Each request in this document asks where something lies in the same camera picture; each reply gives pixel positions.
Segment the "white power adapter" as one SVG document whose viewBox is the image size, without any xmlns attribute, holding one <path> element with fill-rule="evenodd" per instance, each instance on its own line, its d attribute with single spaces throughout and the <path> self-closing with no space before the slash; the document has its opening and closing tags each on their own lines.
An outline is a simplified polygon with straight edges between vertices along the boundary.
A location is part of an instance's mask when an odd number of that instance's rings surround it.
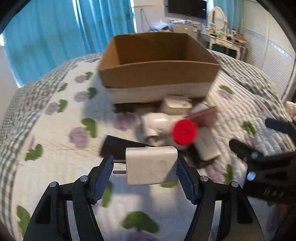
<svg viewBox="0 0 296 241">
<path fill-rule="evenodd" d="M 126 174 L 130 186 L 171 183 L 177 176 L 177 159 L 173 146 L 126 148 L 126 169 L 113 173 Z"/>
</svg>

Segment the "pink card case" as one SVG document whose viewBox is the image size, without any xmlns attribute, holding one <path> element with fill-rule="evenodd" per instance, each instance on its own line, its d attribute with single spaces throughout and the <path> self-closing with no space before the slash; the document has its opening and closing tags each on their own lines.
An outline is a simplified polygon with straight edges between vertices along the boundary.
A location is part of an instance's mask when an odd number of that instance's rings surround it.
<svg viewBox="0 0 296 241">
<path fill-rule="evenodd" d="M 208 128 L 213 128 L 217 120 L 217 107 L 211 107 L 203 109 L 196 113 L 189 114 L 186 119 L 191 120 L 197 126 L 205 126 Z"/>
</svg>

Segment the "white bottle red cap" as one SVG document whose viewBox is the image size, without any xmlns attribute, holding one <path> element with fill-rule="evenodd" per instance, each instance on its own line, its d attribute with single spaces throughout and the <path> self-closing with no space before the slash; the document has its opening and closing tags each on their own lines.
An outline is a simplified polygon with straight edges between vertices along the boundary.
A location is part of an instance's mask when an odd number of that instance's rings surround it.
<svg viewBox="0 0 296 241">
<path fill-rule="evenodd" d="M 144 138 L 152 146 L 186 147 L 196 140 L 199 133 L 197 124 L 185 115 L 146 113 L 141 116 L 141 121 Z"/>
</svg>

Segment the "black wall television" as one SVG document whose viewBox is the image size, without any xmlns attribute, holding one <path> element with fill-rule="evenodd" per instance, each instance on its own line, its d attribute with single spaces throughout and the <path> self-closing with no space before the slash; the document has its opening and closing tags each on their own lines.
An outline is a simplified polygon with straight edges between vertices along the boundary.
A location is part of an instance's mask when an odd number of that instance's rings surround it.
<svg viewBox="0 0 296 241">
<path fill-rule="evenodd" d="M 168 0 L 168 12 L 200 19 L 207 18 L 207 1 L 203 0 Z"/>
</svg>

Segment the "grey mini fridge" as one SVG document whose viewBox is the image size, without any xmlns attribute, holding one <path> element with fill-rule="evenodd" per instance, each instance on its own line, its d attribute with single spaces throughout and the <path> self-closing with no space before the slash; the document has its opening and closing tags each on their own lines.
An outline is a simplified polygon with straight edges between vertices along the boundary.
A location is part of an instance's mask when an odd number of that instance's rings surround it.
<svg viewBox="0 0 296 241">
<path fill-rule="evenodd" d="M 186 33 L 196 41 L 199 39 L 199 25 L 173 24 L 173 30 L 176 33 Z"/>
</svg>

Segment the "white sliding wardrobe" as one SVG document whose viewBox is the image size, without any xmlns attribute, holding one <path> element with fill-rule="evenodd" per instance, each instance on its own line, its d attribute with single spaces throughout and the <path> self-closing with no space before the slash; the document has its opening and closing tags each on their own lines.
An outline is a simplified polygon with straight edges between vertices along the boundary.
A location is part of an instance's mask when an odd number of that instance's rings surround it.
<svg viewBox="0 0 296 241">
<path fill-rule="evenodd" d="M 288 100 L 295 81 L 295 51 L 278 22 L 257 1 L 243 1 L 242 32 L 247 63 L 268 75 L 280 99 Z"/>
</svg>

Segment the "white dressing table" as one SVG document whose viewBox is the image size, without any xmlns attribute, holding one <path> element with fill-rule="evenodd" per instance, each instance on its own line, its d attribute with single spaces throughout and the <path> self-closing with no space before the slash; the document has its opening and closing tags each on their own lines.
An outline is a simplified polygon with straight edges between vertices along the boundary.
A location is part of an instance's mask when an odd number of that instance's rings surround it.
<svg viewBox="0 0 296 241">
<path fill-rule="evenodd" d="M 246 48 L 244 46 L 238 45 L 238 44 L 231 42 L 229 40 L 224 40 L 219 37 L 215 37 L 215 36 L 207 35 L 207 34 L 203 34 L 203 33 L 200 34 L 200 40 L 202 42 L 209 43 L 209 46 L 208 46 L 209 50 L 212 50 L 213 45 L 222 46 L 222 47 L 227 48 L 228 50 L 236 51 L 235 59 L 241 60 L 241 61 L 244 60 L 245 53 L 246 53 Z"/>
</svg>

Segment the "cardboard box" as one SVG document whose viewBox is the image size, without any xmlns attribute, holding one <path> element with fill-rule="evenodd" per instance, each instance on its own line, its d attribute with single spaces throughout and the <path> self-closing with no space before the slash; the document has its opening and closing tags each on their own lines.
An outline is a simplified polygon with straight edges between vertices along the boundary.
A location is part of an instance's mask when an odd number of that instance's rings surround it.
<svg viewBox="0 0 296 241">
<path fill-rule="evenodd" d="M 117 35 L 98 64 L 113 104 L 152 103 L 167 95 L 204 98 L 220 63 L 186 33 Z"/>
</svg>

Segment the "blue curtain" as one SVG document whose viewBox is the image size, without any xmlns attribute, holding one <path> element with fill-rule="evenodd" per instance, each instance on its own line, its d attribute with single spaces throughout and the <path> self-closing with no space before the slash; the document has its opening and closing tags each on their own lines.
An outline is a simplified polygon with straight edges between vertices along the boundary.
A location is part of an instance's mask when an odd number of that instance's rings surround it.
<svg viewBox="0 0 296 241">
<path fill-rule="evenodd" d="M 12 74 L 23 86 L 67 60 L 101 53 L 112 37 L 129 33 L 130 1 L 30 1 L 2 36 Z"/>
</svg>

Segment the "white rectangular box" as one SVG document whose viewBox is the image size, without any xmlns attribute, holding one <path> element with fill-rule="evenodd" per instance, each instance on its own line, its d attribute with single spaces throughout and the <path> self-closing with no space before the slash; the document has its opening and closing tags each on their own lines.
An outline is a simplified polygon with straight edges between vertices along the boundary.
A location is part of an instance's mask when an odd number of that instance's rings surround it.
<svg viewBox="0 0 296 241">
<path fill-rule="evenodd" d="M 192 100 L 186 96 L 167 95 L 159 107 L 160 113 L 168 115 L 185 115 L 192 108 Z"/>
</svg>

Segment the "white oval vanity mirror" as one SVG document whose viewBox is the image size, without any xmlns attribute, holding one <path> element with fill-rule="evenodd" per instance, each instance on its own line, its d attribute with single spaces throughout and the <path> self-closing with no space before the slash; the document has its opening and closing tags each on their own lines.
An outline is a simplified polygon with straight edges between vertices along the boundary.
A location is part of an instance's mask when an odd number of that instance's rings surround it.
<svg viewBox="0 0 296 241">
<path fill-rule="evenodd" d="M 209 13 L 208 13 L 208 21 L 211 26 L 216 26 L 216 30 L 220 31 L 225 27 L 226 23 L 226 16 L 224 11 L 215 6 Z"/>
</svg>

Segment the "black remote control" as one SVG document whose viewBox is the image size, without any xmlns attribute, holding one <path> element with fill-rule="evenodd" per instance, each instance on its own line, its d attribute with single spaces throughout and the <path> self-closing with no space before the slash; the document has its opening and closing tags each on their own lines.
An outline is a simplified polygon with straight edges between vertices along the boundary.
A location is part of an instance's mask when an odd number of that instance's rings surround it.
<svg viewBox="0 0 296 241">
<path fill-rule="evenodd" d="M 115 160 L 124 160 L 126 148 L 145 147 L 153 146 L 107 135 L 99 151 L 99 156 L 105 158 L 112 155 Z"/>
</svg>

